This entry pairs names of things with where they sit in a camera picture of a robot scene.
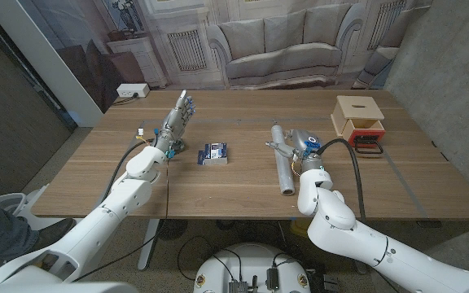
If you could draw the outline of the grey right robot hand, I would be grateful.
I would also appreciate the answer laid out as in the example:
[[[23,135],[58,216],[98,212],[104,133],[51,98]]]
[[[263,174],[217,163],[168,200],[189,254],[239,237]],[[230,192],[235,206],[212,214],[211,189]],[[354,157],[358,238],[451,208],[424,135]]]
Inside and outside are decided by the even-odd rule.
[[[292,159],[294,162],[299,160],[300,174],[310,169],[320,169],[322,160],[317,151],[322,145],[318,136],[304,129],[291,129],[283,135],[283,141],[287,139],[291,141],[291,146],[280,142],[277,138],[265,144],[285,158]]]

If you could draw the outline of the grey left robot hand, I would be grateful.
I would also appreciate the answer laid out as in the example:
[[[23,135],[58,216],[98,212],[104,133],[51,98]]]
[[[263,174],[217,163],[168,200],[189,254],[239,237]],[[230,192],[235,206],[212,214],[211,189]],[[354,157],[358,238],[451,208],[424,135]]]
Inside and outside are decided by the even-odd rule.
[[[194,113],[193,98],[186,94],[186,90],[183,90],[175,107],[164,118],[159,133],[156,135],[154,147],[163,152],[175,151],[179,153],[183,151],[185,144],[182,141],[182,135]]]

